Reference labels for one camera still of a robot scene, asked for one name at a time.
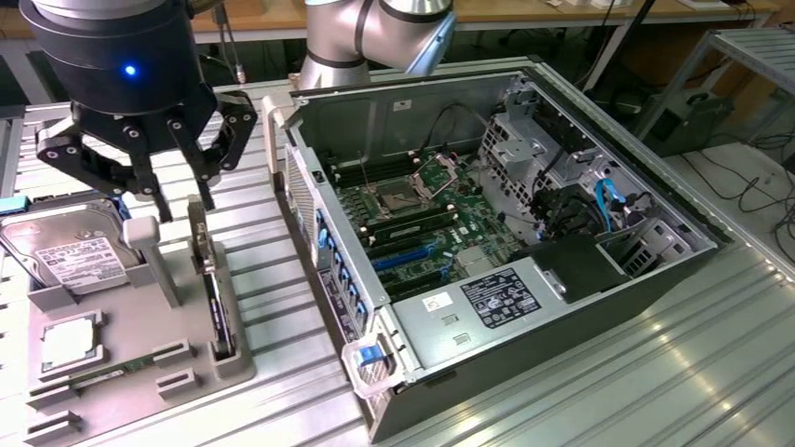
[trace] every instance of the blue pcie slot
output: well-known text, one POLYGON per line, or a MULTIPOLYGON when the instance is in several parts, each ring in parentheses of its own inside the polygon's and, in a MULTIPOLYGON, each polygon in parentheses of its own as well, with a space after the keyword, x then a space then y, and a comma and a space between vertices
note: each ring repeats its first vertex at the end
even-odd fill
POLYGON ((436 243, 432 243, 432 244, 426 245, 424 247, 422 247, 420 249, 418 249, 415 251, 410 251, 403 254, 398 254, 387 259, 375 260, 375 261, 372 261, 372 268, 375 269, 376 272, 380 272, 382 270, 387 270, 388 268, 396 267, 398 265, 403 265, 412 261, 424 259, 431 255, 435 248, 436 248, 436 243))

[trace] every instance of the aluminum profile table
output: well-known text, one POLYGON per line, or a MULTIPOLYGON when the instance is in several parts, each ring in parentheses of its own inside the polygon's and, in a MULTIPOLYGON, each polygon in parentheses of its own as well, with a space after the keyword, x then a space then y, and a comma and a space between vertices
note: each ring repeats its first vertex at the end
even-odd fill
MULTIPOLYGON (((470 64, 448 65, 443 73, 455 73, 463 65, 470 64)), ((247 91, 256 99, 287 88, 285 82, 275 82, 252 85, 247 91)), ((64 104, 29 107, 25 118, 12 122, 23 141, 16 147, 16 192, 43 196, 84 188, 33 157, 35 127, 67 112, 64 104)), ((217 125, 213 119, 209 131, 217 125)), ((627 135, 616 128, 616 138, 627 135)), ((680 180, 651 153, 639 157, 666 179, 680 180)), ((187 244, 181 204, 195 185, 179 154, 156 156, 153 163, 175 211, 175 222, 161 228, 168 251, 187 244)), ((261 127, 240 168, 213 188, 213 195, 219 209, 209 214, 208 225, 227 246, 257 375, 80 445, 366 446, 364 420, 267 182, 261 127)), ((710 206, 698 196, 695 200, 710 206)), ((151 204, 129 204, 133 215, 155 213, 151 204)), ((714 212, 724 218, 718 209, 714 212)), ((719 254, 639 318, 382 445, 795 444, 791 271, 739 227, 735 234, 751 247, 738 243, 719 254)), ((0 445, 5 447, 20 445, 27 278, 11 258, 3 259, 1 271, 0 445)))
MULTIPOLYGON (((687 80, 695 74, 711 49, 720 51, 730 61, 742 63, 791 95, 795 95, 795 32, 786 28, 710 31, 702 37, 694 52, 682 64, 655 106, 643 112, 635 131, 640 139, 646 137, 655 126, 668 100, 684 88, 687 80)), ((704 84, 711 88, 716 77, 710 76, 710 78, 704 84)))

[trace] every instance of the hard drive label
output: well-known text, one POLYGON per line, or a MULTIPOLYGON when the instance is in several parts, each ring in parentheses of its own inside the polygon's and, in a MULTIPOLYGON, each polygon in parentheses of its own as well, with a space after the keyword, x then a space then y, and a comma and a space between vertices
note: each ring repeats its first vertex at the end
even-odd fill
POLYGON ((464 284, 460 289, 490 329, 542 308, 512 268, 464 284))
POLYGON ((107 237, 39 250, 35 254, 68 289, 124 276, 124 265, 107 237))

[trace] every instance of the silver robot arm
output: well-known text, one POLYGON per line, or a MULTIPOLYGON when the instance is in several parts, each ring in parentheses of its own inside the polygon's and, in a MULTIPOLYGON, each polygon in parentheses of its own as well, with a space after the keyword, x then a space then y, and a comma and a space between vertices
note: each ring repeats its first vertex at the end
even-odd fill
POLYGON ((307 0, 300 89, 370 81, 367 59, 430 75, 450 44, 452 0, 307 0))

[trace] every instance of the wooden table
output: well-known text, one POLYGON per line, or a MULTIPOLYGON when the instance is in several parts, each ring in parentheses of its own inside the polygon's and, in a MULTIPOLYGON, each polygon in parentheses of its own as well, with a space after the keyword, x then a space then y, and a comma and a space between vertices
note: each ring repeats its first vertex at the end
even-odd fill
MULTIPOLYGON (((756 10, 751 26, 762 26, 779 7, 770 0, 750 1, 756 10)), ((560 7, 552 7, 542 0, 456 0, 456 30, 591 27, 602 25, 603 22, 618 26, 588 78, 587 87, 591 87, 603 73, 606 62, 623 39, 640 4, 642 0, 635 0, 632 7, 614 8, 606 19, 606 9, 575 7, 566 2, 560 7)), ((307 36, 307 12, 302 0, 227 0, 225 8, 237 41, 281 40, 307 36)), ((732 8, 694 10, 678 0, 658 0, 643 23, 724 20, 738 20, 732 8)), ((192 26, 197 43, 219 41, 217 28, 209 13, 196 17, 192 26)), ((27 54, 40 47, 19 9, 0 8, 0 37, 0 55, 5 58, 31 103, 52 102, 52 95, 27 59, 27 54)))

